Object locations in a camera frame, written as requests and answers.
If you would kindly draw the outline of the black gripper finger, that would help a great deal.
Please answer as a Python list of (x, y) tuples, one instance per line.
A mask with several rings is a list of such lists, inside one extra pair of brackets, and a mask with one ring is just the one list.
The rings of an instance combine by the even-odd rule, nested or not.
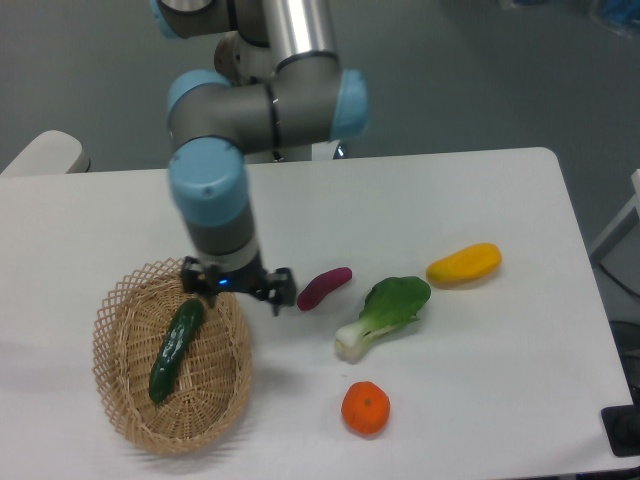
[(296, 304), (297, 285), (291, 269), (282, 267), (274, 271), (263, 270), (257, 278), (252, 296), (271, 305), (273, 316), (278, 316), (283, 307)]
[(185, 256), (180, 269), (180, 280), (185, 293), (196, 294), (213, 308), (216, 305), (219, 288), (214, 276), (198, 259)]

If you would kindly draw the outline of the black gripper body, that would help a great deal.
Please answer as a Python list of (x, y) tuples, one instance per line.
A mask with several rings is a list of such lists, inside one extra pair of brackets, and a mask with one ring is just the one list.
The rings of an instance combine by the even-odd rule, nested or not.
[(255, 265), (247, 265), (230, 272), (223, 272), (212, 265), (209, 267), (209, 295), (230, 292), (256, 296), (263, 289), (265, 278), (266, 270)]

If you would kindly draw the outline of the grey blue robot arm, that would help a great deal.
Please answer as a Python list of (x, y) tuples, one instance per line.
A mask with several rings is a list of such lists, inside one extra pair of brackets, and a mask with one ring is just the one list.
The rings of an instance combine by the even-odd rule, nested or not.
[(262, 264), (244, 160), (359, 135), (369, 120), (364, 77), (341, 67), (324, 1), (154, 1), (150, 8), (170, 38), (232, 33), (270, 62), (265, 75), (241, 85), (194, 70), (169, 89), (169, 186), (196, 249), (183, 263), (183, 288), (209, 301), (231, 292), (274, 310), (292, 306), (292, 272)]

